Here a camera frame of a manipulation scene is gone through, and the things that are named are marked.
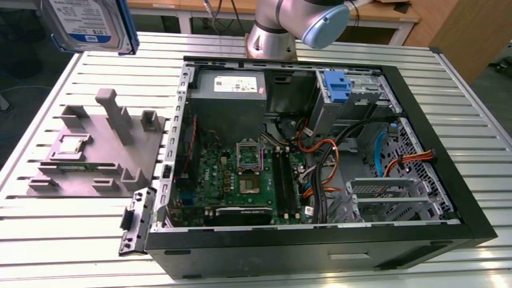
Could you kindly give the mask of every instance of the blue cable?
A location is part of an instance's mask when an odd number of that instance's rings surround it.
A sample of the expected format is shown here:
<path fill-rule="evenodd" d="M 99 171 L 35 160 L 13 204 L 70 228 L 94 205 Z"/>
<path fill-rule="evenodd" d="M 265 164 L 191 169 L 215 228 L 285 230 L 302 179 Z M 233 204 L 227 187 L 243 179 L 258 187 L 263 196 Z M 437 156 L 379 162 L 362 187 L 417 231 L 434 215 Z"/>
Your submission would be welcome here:
<path fill-rule="evenodd" d="M 387 134 L 387 131 L 383 131 L 378 139 L 375 141 L 375 168 L 378 170 L 379 177 L 383 177 L 385 171 L 383 171 L 383 164 L 382 164 L 382 144 L 383 144 L 383 138 Z"/>

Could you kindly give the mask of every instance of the label sticker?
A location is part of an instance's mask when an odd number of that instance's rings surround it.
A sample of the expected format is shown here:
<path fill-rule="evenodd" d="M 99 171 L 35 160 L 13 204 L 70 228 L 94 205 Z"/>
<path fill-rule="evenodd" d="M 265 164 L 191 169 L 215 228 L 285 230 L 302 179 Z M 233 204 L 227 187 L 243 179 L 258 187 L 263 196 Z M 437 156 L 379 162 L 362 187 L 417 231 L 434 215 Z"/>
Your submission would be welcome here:
<path fill-rule="evenodd" d="M 69 172 L 86 171 L 86 167 L 82 166 L 58 166 L 58 168 Z"/>
<path fill-rule="evenodd" d="M 215 92 L 258 93 L 257 77 L 218 76 L 214 85 Z"/>
<path fill-rule="evenodd" d="M 314 132 L 310 128 L 305 127 L 305 133 L 311 137 L 314 135 Z"/>
<path fill-rule="evenodd" d="M 94 0 L 50 0 L 70 36 L 82 42 L 107 43 L 113 34 L 102 7 Z"/>
<path fill-rule="evenodd" d="M 314 211 L 315 211 L 314 207 L 306 206 L 306 209 L 305 209 L 306 215 L 314 216 L 315 214 Z"/>
<path fill-rule="evenodd" d="M 154 4 L 154 7 L 157 7 L 157 8 L 177 8 L 175 5 L 170 5 L 170 4 Z"/>

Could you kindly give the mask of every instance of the circuit board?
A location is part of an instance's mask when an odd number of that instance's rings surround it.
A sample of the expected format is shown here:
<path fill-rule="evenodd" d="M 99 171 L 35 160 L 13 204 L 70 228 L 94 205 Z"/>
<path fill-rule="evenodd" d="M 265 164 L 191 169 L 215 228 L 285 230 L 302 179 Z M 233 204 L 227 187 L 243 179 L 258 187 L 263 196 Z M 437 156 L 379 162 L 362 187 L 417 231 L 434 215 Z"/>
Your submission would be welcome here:
<path fill-rule="evenodd" d="M 241 162 L 253 163 L 259 157 L 251 153 L 241 153 Z M 278 199 L 274 181 L 273 150 L 265 149 L 261 154 L 262 171 L 238 173 L 238 153 L 235 148 L 209 148 L 202 151 L 199 164 L 199 183 L 195 191 L 181 191 L 182 220 L 187 227 L 202 226 L 205 208 L 215 207 L 266 207 L 274 212 L 273 224 L 301 224 L 295 215 L 285 218 L 278 213 Z M 290 153 L 290 163 L 297 171 L 303 165 L 303 155 Z M 297 201 L 299 193 L 295 187 Z"/>

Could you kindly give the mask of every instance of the metal table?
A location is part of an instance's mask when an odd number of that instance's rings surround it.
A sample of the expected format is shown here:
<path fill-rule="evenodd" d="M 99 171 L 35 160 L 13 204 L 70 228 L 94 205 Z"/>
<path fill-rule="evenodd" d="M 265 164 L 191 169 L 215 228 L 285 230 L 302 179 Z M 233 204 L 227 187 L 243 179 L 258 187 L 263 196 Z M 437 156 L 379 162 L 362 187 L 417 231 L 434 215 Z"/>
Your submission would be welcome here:
<path fill-rule="evenodd" d="M 99 88 L 115 88 L 133 115 L 155 109 L 171 127 L 185 55 L 245 57 L 241 37 L 141 33 L 137 56 L 75 55 L 0 172 L 0 286 L 82 287 L 198 285 L 206 287 L 509 287 L 512 283 L 512 141 L 443 55 L 427 48 L 365 44 L 314 51 L 298 43 L 305 61 L 398 66 L 490 218 L 499 238 L 457 250 L 406 271 L 307 274 L 175 282 L 150 256 L 118 257 L 119 227 L 130 199 L 29 197 L 62 127 L 65 105 L 105 113 Z M 155 175 L 162 165 L 157 164 Z"/>

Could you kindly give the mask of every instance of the metal bracket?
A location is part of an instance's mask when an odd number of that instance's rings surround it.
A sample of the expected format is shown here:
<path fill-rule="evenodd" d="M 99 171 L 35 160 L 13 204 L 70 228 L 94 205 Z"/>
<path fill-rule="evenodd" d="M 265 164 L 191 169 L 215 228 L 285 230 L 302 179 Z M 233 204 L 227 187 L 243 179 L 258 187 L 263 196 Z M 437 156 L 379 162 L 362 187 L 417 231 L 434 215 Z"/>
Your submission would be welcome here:
<path fill-rule="evenodd" d="M 121 228 L 126 231 L 119 247 L 119 255 L 146 255 L 146 239 L 151 227 L 157 189 L 153 187 L 134 193 L 131 205 L 123 213 Z"/>

